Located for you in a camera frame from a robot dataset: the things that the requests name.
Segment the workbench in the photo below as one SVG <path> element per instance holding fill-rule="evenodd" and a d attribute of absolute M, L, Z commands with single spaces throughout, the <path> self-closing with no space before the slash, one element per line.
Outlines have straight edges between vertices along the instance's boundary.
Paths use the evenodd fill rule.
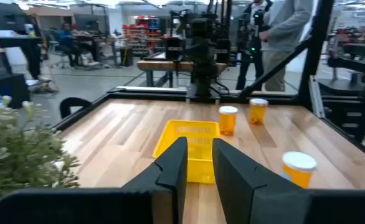
<path fill-rule="evenodd" d="M 146 73 L 146 86 L 147 87 L 162 87 L 165 81 L 169 80 L 169 87 L 173 87 L 173 72 L 176 71 L 176 67 L 178 72 L 192 72 L 193 63 L 192 62 L 179 62 L 174 63 L 173 61 L 165 60 L 166 53 L 161 52 L 160 54 L 156 54 L 152 57 L 154 60 L 140 60 L 137 62 L 137 67 Z M 218 75 L 222 73 L 226 68 L 227 64 L 225 63 L 216 63 L 218 68 Z M 160 78 L 164 82 L 159 82 L 159 85 L 156 85 L 153 81 L 153 71 L 164 71 L 166 74 L 164 77 Z"/>
<path fill-rule="evenodd" d="M 80 160 L 75 171 L 81 187 L 121 187 L 154 161 L 168 120 L 218 121 L 223 105 L 239 113 L 235 135 L 222 139 L 263 166 L 281 174 L 283 153 L 301 151 L 318 164 L 310 188 L 365 189 L 365 154 L 302 106 L 270 105 L 265 124 L 253 126 L 249 104 L 102 98 L 61 128 L 64 149 Z M 216 185 L 187 183 L 184 223 L 225 223 Z"/>

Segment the white lid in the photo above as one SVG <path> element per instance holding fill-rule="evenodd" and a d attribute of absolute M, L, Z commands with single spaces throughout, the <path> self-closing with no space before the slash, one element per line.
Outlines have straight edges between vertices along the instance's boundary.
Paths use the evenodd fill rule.
<path fill-rule="evenodd" d="M 303 172 L 314 171 L 317 167 L 315 159 L 302 152 L 286 152 L 282 160 L 288 167 Z"/>
<path fill-rule="evenodd" d="M 238 108 L 233 106 L 222 106 L 219 109 L 219 113 L 222 114 L 236 114 L 238 113 Z"/>
<path fill-rule="evenodd" d="M 260 98 L 254 98 L 254 99 L 251 99 L 250 100 L 250 104 L 267 106 L 268 105 L 268 101 L 267 100 L 260 99 Z"/>

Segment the floor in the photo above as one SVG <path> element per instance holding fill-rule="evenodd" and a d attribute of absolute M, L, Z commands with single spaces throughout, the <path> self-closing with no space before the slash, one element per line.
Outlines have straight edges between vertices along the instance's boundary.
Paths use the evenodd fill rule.
<path fill-rule="evenodd" d="M 51 56 L 51 60 L 58 61 L 57 56 Z M 37 123 L 45 123 L 54 125 L 61 120 L 59 113 L 59 103 L 68 97 L 74 96 L 93 101 L 102 96 L 107 90 L 116 86 L 139 86 L 146 81 L 145 73 L 139 70 L 135 65 L 126 68 L 108 68 L 100 70 L 77 70 L 70 68 L 68 65 L 65 68 L 53 67 L 50 68 L 50 61 L 46 61 L 42 65 L 42 73 L 45 76 L 51 77 L 53 80 L 52 86 L 59 90 L 56 95 L 32 95 L 34 103 L 40 103 L 45 110 L 41 114 L 41 118 L 37 118 L 35 122 L 28 124 L 28 127 L 33 127 Z M 154 79 L 163 76 L 164 72 L 154 72 Z M 220 75 L 220 82 L 230 88 L 235 89 L 239 67 L 230 67 Z M 255 69 L 254 66 L 249 67 L 247 73 L 247 85 L 254 81 Z M 332 69 L 323 65 L 321 61 L 318 77 L 331 78 Z M 297 92 L 300 83 L 301 74 L 295 72 L 287 72 L 285 76 L 286 92 L 292 95 Z M 339 69 L 339 78 L 349 79 L 349 71 Z M 174 79 L 174 87 L 185 86 L 189 83 L 187 75 L 180 74 L 179 78 Z M 27 115 L 23 110 L 19 110 L 23 123 L 27 119 Z"/>

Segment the yellow plastic basket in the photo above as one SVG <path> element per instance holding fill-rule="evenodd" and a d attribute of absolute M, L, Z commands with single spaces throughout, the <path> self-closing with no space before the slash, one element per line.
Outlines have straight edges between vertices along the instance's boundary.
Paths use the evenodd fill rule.
<path fill-rule="evenodd" d="M 153 157 L 159 157 L 178 137 L 187 137 L 187 181 L 213 184 L 212 148 L 213 139 L 220 137 L 219 123 L 169 120 L 153 151 Z"/>

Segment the orange plastic cup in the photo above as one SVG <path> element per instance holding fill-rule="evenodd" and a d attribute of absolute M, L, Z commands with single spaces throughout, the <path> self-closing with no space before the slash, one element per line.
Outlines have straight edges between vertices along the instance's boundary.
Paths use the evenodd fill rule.
<path fill-rule="evenodd" d="M 282 176 L 300 187 L 307 188 L 317 167 L 315 159 L 302 152 L 286 152 L 282 160 Z"/>
<path fill-rule="evenodd" d="M 268 101 L 255 98 L 250 100 L 250 111 L 249 111 L 249 123 L 250 124 L 263 124 L 265 111 L 268 106 Z"/>
<path fill-rule="evenodd" d="M 220 113 L 220 132 L 226 136 L 234 135 L 235 122 L 237 120 L 238 108 L 233 106 L 222 106 Z"/>

